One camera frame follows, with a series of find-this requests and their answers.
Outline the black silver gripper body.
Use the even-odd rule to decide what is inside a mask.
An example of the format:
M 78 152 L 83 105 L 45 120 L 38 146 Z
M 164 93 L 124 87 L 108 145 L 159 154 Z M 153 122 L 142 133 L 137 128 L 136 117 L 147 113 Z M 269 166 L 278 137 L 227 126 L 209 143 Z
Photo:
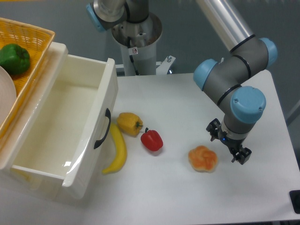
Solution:
M 217 129 L 219 140 L 229 149 L 239 150 L 243 141 L 246 139 L 246 134 L 237 134 L 231 131 L 224 123 L 221 123 Z

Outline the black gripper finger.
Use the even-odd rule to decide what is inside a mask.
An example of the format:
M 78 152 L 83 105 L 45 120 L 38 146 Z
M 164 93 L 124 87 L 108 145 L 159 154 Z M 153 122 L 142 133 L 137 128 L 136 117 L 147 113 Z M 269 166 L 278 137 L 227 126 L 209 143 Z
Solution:
M 243 165 L 249 160 L 252 151 L 248 148 L 244 148 L 242 145 L 239 145 L 231 148 L 231 154 L 233 155 L 232 163 L 237 161 Z
M 219 131 L 221 129 L 220 121 L 215 118 L 212 120 L 206 127 L 206 131 L 210 134 L 210 140 L 214 141 L 215 139 L 219 140 Z

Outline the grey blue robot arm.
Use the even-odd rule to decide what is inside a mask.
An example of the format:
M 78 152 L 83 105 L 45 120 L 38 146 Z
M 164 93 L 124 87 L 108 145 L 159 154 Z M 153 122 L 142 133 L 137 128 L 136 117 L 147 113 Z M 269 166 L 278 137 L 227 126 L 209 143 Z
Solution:
M 199 8 L 230 52 L 230 58 L 208 59 L 194 71 L 196 85 L 224 113 L 207 126 L 211 139 L 226 145 L 234 161 L 247 162 L 251 150 L 242 146 L 261 118 L 264 94 L 243 83 L 271 66 L 278 57 L 275 44 L 257 38 L 228 0 L 199 0 Z M 162 34 L 161 21 L 149 11 L 146 0 L 95 0 L 87 13 L 100 32 L 111 30 L 120 45 L 125 75 L 158 74 L 156 43 Z

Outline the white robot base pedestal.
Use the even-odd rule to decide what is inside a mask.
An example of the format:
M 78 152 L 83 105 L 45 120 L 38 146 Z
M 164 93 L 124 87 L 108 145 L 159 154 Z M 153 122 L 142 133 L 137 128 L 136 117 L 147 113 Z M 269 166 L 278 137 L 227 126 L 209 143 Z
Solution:
M 157 43 L 162 36 L 162 23 L 153 13 L 141 23 L 124 21 L 112 28 L 112 36 L 119 44 L 125 76 L 166 75 L 176 58 L 167 56 L 157 61 Z

